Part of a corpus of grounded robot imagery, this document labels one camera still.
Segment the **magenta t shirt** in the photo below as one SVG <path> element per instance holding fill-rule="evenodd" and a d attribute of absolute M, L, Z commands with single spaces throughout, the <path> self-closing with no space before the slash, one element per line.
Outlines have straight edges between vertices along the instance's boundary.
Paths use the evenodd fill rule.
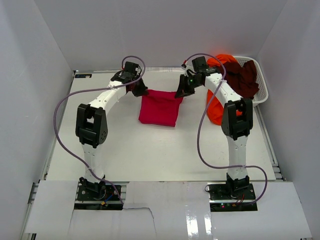
<path fill-rule="evenodd" d="M 175 92 L 148 90 L 143 95 L 138 120 L 142 124 L 175 127 L 183 97 L 175 98 Z"/>

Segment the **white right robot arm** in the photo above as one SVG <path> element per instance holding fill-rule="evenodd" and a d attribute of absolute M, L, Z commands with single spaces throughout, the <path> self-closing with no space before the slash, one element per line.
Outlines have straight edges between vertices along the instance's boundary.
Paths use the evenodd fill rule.
<path fill-rule="evenodd" d="M 221 129 L 227 138 L 228 160 L 226 166 L 226 195 L 236 200 L 243 195 L 250 184 L 246 169 L 246 145 L 253 128 L 253 103 L 236 93 L 226 80 L 226 69 L 220 71 L 210 67 L 205 57 L 194 58 L 192 65 L 183 62 L 184 73 L 180 75 L 176 98 L 195 93 L 197 87 L 204 86 L 212 91 L 214 97 L 223 105 Z"/>

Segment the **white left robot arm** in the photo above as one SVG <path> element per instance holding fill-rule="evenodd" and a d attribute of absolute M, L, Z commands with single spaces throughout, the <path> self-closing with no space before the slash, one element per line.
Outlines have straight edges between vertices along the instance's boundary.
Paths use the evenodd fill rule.
<path fill-rule="evenodd" d="M 107 90 L 90 103 L 82 103 L 77 108 L 75 134 L 81 143 L 84 161 L 89 165 L 84 177 L 79 181 L 96 200 L 103 198 L 106 193 L 106 187 L 102 183 L 105 174 L 98 153 L 99 146 L 108 136 L 107 114 L 117 101 L 129 92 L 135 97 L 148 94 L 148 88 L 141 78 L 142 72 L 137 63 L 125 62 L 122 70 L 110 79 Z"/>

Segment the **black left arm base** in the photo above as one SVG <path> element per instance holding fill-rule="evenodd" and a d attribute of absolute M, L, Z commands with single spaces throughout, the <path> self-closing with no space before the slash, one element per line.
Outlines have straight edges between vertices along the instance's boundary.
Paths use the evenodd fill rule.
<path fill-rule="evenodd" d="M 115 189 L 107 184 L 99 186 L 98 192 L 85 188 L 78 184 L 77 193 L 74 202 L 75 210 L 90 211 L 121 211 L 123 204 Z"/>

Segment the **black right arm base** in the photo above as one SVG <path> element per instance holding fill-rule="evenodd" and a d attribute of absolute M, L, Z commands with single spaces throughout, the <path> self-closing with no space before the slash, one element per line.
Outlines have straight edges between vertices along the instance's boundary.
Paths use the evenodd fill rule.
<path fill-rule="evenodd" d="M 209 205 L 212 213 L 226 212 L 256 212 L 257 204 L 253 184 L 247 188 L 231 192 L 224 183 L 214 183 L 205 186 L 204 191 L 209 194 Z"/>

